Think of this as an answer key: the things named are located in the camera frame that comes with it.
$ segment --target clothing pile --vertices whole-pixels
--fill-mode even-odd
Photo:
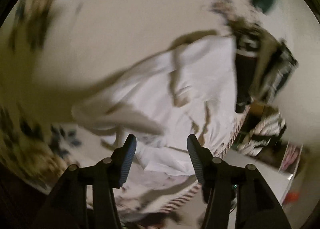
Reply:
[[[253,99],[270,104],[298,62],[282,40],[280,43],[258,24],[232,22],[236,36],[237,104],[244,111]]]
[[[239,144],[237,150],[244,155],[257,156],[266,146],[274,146],[286,129],[279,110],[265,107],[260,122]]]

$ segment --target floral pattern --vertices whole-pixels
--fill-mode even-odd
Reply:
[[[23,38],[26,39],[30,50],[36,52],[36,50],[43,48],[47,31],[52,26],[55,17],[58,16],[51,9],[54,1],[19,1],[8,40],[8,45],[14,53],[18,45],[18,36],[20,35],[18,30],[21,25],[25,27],[26,34]],[[204,6],[204,10],[222,15],[226,24],[237,19],[232,0],[212,0],[211,3],[209,0],[208,4]],[[7,107],[6,103],[2,103],[2,101],[0,103],[2,104],[2,106],[0,105],[0,162],[27,183],[49,193],[68,165],[73,163],[78,166],[95,164],[90,157],[83,154],[83,152],[86,153],[86,150],[89,151],[90,146],[88,145],[94,143],[91,141],[93,135],[88,131],[84,132],[75,123],[70,125],[41,123],[28,116],[19,105],[15,110],[12,110]],[[141,141],[145,143],[152,143],[154,147],[161,146],[153,136],[144,136],[143,134],[137,136],[140,136]],[[113,150],[108,143],[100,139],[96,147],[98,150],[105,150],[102,155]],[[230,145],[221,145],[219,150],[226,151],[229,147]],[[140,228],[163,228],[166,218],[179,222],[178,215],[175,215],[173,211],[189,201],[198,192],[199,185],[195,183],[184,190],[168,196],[168,201],[162,200],[163,203],[160,204],[159,210],[152,215],[143,214],[142,211],[152,201],[156,201],[156,197],[152,201],[143,201],[139,197],[118,195],[116,202],[120,214],[124,214],[123,217],[130,214],[144,216],[137,223],[126,223],[128,228],[136,228],[134,226],[137,224]],[[87,202],[89,205],[92,204],[92,199],[88,198]]]

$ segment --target beige wall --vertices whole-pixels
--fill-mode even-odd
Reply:
[[[320,199],[320,25],[303,0],[281,2],[283,21],[288,24],[288,46],[300,65],[275,104],[287,121],[284,138],[308,145],[314,157],[300,199],[287,214],[296,229]]]

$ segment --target bed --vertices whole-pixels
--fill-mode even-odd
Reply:
[[[108,139],[116,131],[99,135],[78,125],[74,105],[150,56],[230,36],[228,22],[239,17],[257,21],[250,0],[19,0],[0,29],[0,162],[48,194],[68,165],[94,165],[115,146]],[[224,157],[247,112],[234,113],[216,156]],[[170,213],[201,188],[190,174],[148,176],[153,183],[133,179],[115,190],[123,222]]]

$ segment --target white blanket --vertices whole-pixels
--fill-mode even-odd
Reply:
[[[105,141],[116,147],[135,134],[136,157],[144,170],[193,175],[189,134],[196,134],[212,153],[230,139],[236,94],[234,46],[231,37],[206,36],[153,56],[75,105],[73,117],[94,134],[109,134]]]

